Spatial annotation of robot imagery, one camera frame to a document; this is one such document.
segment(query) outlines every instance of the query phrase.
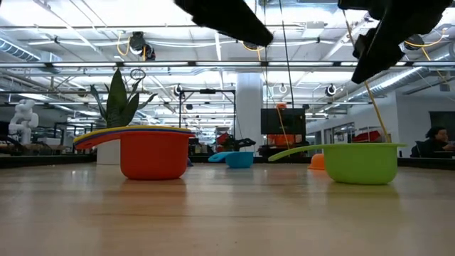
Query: white planter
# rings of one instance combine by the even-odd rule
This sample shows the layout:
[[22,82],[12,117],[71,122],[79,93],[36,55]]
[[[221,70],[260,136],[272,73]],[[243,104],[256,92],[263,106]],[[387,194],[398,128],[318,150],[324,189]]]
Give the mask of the white planter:
[[120,165],[120,140],[98,145],[97,164]]

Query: white column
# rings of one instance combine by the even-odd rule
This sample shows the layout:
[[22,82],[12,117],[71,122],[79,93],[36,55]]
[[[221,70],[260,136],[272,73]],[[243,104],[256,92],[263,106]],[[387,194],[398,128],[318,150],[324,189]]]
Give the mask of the white column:
[[261,135],[261,107],[262,107],[262,79],[260,73],[238,73],[236,88],[237,120],[235,138],[250,138],[256,145],[246,148],[247,151],[256,151],[262,145]]

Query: person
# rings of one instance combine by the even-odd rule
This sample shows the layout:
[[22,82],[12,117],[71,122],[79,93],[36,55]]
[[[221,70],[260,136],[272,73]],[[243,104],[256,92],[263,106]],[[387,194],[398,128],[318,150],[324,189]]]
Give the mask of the person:
[[440,153],[455,150],[454,145],[447,143],[449,137],[444,127],[432,127],[425,137],[428,138],[426,141],[417,142],[417,145],[412,148],[412,156],[440,158],[444,157]]

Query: green bowl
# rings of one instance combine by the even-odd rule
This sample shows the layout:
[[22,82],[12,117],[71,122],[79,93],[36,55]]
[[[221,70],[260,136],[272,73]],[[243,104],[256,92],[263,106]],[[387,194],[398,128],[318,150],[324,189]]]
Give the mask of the green bowl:
[[337,182],[380,185],[397,175],[397,147],[405,144],[358,143],[302,146],[269,157],[276,161],[301,151],[323,149],[327,174]]

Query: table surface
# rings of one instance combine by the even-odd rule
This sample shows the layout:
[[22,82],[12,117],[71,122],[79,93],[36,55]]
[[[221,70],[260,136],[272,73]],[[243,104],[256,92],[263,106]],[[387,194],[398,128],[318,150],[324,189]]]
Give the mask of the table surface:
[[353,186],[304,164],[196,164],[174,181],[94,164],[4,169],[0,213],[2,256],[453,255],[455,172],[401,168],[388,186]]

